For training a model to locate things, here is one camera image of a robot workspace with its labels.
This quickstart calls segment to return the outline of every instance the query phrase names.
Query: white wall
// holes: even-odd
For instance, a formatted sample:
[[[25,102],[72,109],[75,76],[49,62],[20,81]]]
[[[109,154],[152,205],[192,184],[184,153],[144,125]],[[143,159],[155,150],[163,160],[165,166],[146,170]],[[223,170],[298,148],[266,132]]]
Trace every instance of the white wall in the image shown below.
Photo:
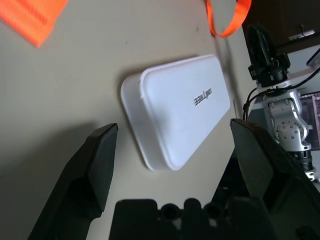
[[[307,61],[312,55],[320,48],[320,45],[308,47],[306,49],[302,49],[300,51],[295,51],[288,53],[291,67],[288,69],[290,73],[296,73],[305,69],[307,67]]]

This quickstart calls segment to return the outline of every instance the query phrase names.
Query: screw hole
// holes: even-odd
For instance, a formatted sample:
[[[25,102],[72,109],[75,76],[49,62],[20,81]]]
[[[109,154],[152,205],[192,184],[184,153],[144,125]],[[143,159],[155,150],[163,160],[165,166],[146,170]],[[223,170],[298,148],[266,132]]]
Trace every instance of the screw hole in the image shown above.
[[[215,204],[209,203],[204,209],[211,219],[217,219],[222,215],[220,208]]]
[[[180,209],[171,203],[164,205],[160,212],[163,218],[166,220],[175,220],[180,217]]]

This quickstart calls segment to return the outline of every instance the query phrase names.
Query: orange lanyard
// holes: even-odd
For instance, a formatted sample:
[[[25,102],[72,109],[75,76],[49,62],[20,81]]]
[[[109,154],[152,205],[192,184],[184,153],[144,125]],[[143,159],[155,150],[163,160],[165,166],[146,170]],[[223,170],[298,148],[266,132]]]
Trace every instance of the orange lanyard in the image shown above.
[[[251,6],[251,0],[238,0],[235,5],[235,10],[233,14],[233,18],[229,24],[229,26],[224,30],[223,33],[218,34],[215,29],[214,23],[214,12],[211,4],[211,0],[205,0],[206,4],[206,13],[208,16],[208,23],[210,27],[210,31],[213,36],[219,36],[221,38],[227,38],[231,34],[233,34],[238,28],[241,27],[241,24],[247,17]]]

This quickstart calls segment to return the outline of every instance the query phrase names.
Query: dark cabinet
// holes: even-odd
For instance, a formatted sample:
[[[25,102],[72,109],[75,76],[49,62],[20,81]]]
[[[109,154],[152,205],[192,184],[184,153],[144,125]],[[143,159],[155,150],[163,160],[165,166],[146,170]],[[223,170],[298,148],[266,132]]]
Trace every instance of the dark cabinet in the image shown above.
[[[242,27],[260,23],[270,32],[278,53],[320,44],[320,0],[252,0]]]

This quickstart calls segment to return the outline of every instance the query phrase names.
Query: white power bank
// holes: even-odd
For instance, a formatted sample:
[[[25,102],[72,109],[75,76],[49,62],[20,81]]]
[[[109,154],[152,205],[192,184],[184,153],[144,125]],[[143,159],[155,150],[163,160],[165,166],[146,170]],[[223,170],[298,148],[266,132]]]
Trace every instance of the white power bank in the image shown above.
[[[148,68],[128,77],[120,94],[152,171],[182,168],[230,108],[213,54]]]

